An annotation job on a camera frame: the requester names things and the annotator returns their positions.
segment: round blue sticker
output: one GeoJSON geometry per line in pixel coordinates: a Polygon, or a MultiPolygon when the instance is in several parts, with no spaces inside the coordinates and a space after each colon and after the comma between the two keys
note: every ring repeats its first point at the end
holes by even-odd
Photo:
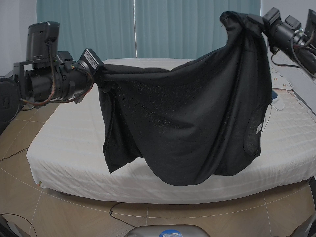
{"type": "Polygon", "coordinates": [[[183,237],[182,234],[177,230],[166,230],[163,231],[159,237],[183,237]]]}

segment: gray metal base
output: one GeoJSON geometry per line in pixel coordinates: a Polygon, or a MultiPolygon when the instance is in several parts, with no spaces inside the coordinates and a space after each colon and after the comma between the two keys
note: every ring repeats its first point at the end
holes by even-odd
{"type": "Polygon", "coordinates": [[[193,225],[161,225],[136,227],[125,237],[210,237],[202,228],[193,225]]]}

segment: white wall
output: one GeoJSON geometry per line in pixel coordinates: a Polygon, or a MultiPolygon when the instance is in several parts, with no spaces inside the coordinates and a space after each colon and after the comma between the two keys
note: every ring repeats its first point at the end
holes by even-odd
{"type": "MultiPolygon", "coordinates": [[[[284,21],[288,15],[293,16],[306,25],[308,9],[316,11],[316,0],[261,0],[261,15],[266,14],[272,7],[280,10],[281,19],[284,21]]],[[[292,63],[284,53],[279,52],[276,56],[278,63],[292,63]]],[[[302,69],[279,67],[270,62],[275,70],[285,76],[293,85],[293,89],[303,98],[303,100],[316,113],[316,82],[302,69]]]]}
{"type": "Polygon", "coordinates": [[[25,60],[27,28],[36,21],[36,0],[0,0],[0,76],[25,60]]]}

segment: floor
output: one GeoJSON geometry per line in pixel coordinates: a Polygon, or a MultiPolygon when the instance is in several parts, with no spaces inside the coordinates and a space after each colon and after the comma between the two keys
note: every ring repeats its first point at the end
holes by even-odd
{"type": "MultiPolygon", "coordinates": [[[[0,159],[26,148],[57,108],[20,112],[0,136],[0,159]]],[[[38,237],[124,237],[132,229],[109,216],[114,202],[66,196],[38,187],[32,178],[26,152],[0,162],[0,213],[28,219],[38,237]]],[[[314,200],[306,181],[277,187],[248,197],[195,205],[123,203],[113,215],[135,226],[193,224],[211,237],[290,235],[314,211],[314,200]]],[[[30,224],[6,215],[31,236],[30,224]]]]}

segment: white bed sheet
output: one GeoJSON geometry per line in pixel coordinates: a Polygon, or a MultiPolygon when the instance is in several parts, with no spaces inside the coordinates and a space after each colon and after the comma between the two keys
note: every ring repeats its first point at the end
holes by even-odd
{"type": "MultiPolygon", "coordinates": [[[[187,61],[105,63],[172,69],[187,61]]],[[[316,175],[316,123],[291,93],[277,93],[284,110],[268,107],[261,155],[235,176],[212,175],[199,185],[171,186],[155,176],[143,158],[110,174],[102,152],[105,127],[96,85],[80,104],[61,104],[56,109],[30,145],[27,159],[41,187],[97,200],[190,204],[244,197],[316,175]]]]}

